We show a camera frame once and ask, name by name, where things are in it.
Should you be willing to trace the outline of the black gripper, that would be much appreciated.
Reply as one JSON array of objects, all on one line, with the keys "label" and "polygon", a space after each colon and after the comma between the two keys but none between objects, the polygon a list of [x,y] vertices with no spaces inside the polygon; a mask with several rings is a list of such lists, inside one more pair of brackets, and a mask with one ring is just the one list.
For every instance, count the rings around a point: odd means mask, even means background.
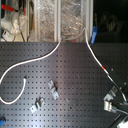
[{"label": "black gripper", "polygon": [[121,112],[128,114],[128,96],[124,93],[121,93],[123,96],[123,101],[121,103],[111,103],[108,101],[113,100],[116,97],[117,88],[112,87],[111,90],[104,97],[104,110],[109,112]]}]

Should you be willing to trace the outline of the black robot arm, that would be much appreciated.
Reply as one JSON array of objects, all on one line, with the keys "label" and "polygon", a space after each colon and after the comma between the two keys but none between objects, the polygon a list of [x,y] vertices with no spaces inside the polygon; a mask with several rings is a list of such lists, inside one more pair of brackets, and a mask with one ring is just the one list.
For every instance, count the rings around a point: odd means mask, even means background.
[{"label": "black robot arm", "polygon": [[[112,113],[121,112],[128,115],[128,86],[114,70],[110,70],[107,77],[114,84],[114,86],[103,98],[104,110]],[[113,100],[116,98],[118,92],[121,93],[123,102],[113,103]]]}]

